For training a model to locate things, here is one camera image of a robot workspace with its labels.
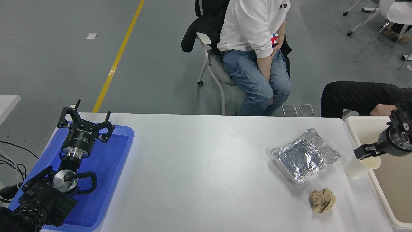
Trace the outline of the person's hand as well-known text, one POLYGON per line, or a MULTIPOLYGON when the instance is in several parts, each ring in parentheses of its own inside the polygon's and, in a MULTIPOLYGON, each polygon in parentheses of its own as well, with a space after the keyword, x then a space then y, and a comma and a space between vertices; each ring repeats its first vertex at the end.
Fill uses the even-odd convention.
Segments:
POLYGON ((396 105, 378 104, 370 112, 370 116, 390 116, 396 105))

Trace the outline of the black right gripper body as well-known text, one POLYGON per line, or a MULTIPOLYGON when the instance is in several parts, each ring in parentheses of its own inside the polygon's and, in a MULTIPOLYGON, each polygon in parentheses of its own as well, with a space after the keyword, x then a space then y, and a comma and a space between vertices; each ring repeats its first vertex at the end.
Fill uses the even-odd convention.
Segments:
POLYGON ((399 133, 394 126, 390 125, 379 136, 379 154, 403 157, 411 153, 411 133, 399 133))

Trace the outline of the person's left hand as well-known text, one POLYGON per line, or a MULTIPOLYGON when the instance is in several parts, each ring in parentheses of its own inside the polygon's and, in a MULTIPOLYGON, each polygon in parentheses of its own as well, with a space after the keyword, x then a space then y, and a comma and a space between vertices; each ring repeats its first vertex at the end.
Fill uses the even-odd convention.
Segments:
POLYGON ((275 53, 282 47, 284 38, 285 38, 284 33, 279 32, 279 33, 272 34, 272 38, 271 38, 272 49, 273 49, 272 57, 274 57, 275 53))

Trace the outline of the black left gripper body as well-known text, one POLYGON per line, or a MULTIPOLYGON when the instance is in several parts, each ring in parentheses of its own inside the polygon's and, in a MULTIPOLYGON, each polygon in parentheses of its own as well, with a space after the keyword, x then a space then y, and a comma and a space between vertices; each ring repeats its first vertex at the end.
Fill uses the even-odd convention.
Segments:
POLYGON ((62 145, 63 153, 68 154, 77 149, 82 150, 82 154, 91 154, 98 138, 98 130, 93 128, 81 129, 76 125, 70 125, 67 128, 68 134, 62 145))

